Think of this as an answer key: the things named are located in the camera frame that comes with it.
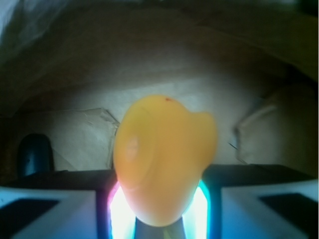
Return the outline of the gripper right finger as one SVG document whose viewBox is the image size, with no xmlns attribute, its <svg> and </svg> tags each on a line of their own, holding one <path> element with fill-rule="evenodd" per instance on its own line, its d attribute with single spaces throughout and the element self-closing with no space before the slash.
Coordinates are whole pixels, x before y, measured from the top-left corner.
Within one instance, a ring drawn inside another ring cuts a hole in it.
<svg viewBox="0 0 319 239">
<path fill-rule="evenodd" d="M 281 165 L 212 165 L 203 173 L 210 239 L 316 239 L 319 182 Z"/>
</svg>

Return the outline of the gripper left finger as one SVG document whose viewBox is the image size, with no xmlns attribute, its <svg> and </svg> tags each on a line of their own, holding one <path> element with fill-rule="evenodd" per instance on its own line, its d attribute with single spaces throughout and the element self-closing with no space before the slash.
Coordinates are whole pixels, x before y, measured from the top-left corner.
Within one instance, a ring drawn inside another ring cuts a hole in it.
<svg viewBox="0 0 319 239">
<path fill-rule="evenodd" d="M 109 239 L 114 170 L 35 173 L 0 188 L 2 239 Z"/>
</svg>

